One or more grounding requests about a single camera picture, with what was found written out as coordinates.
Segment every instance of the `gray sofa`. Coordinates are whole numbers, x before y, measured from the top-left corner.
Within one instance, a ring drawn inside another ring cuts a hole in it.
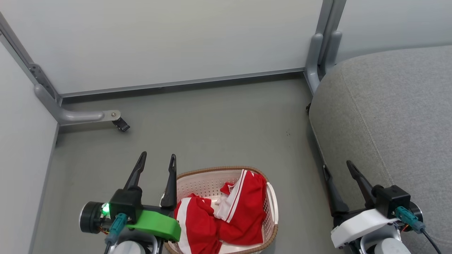
[[[371,184],[406,190],[426,231],[452,253],[452,46],[346,60],[321,81],[310,108],[320,151],[350,209],[364,207],[351,160]],[[436,253],[403,233],[412,254]]]

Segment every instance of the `white plastic basket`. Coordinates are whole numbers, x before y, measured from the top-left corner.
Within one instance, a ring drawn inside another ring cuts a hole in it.
[[[264,211],[267,217],[262,224],[262,236],[264,242],[252,246],[239,246],[223,243],[220,254],[251,254],[260,253],[275,239],[278,232],[278,202],[275,191],[268,182],[267,177],[259,170],[251,167],[233,166],[200,169],[181,174],[177,177],[177,201],[194,193],[203,198],[210,198],[212,203],[220,198],[220,188],[226,182],[236,183],[239,180],[242,169],[261,174],[267,180],[267,195],[264,201]],[[165,247],[171,254],[181,254],[177,243],[165,243]]]

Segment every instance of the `white partition panel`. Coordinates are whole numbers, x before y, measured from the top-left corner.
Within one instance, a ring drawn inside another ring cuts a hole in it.
[[[0,43],[0,248],[27,254],[39,211],[57,122]]]
[[[450,0],[347,0],[337,62],[409,47],[452,44]]]
[[[60,94],[304,67],[322,0],[3,0]]]

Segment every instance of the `floor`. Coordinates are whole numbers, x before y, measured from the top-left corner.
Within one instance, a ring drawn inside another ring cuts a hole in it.
[[[143,204],[158,204],[172,153],[178,173],[249,165],[267,175],[278,197],[278,235],[263,254],[339,253],[330,240],[332,219],[305,112],[311,93],[304,78],[140,93],[65,105],[119,109],[131,128],[121,133],[109,122],[61,128],[34,254],[103,253],[103,235],[82,233],[79,212],[88,201],[108,201],[142,151],[148,154],[140,179]]]

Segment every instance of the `black cable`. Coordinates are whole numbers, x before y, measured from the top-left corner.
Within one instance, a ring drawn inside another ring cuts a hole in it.
[[[105,248],[104,254],[108,254],[108,252],[110,251],[110,247],[112,246],[112,243],[108,242],[107,243],[107,247]]]
[[[433,242],[432,238],[430,238],[430,236],[427,234],[427,232],[425,232],[424,228],[421,228],[421,232],[424,234],[424,236],[427,238],[427,240],[433,245],[433,248],[435,248],[436,252],[438,252],[438,254],[441,254],[441,251],[438,249],[438,246],[436,246],[435,242]]]

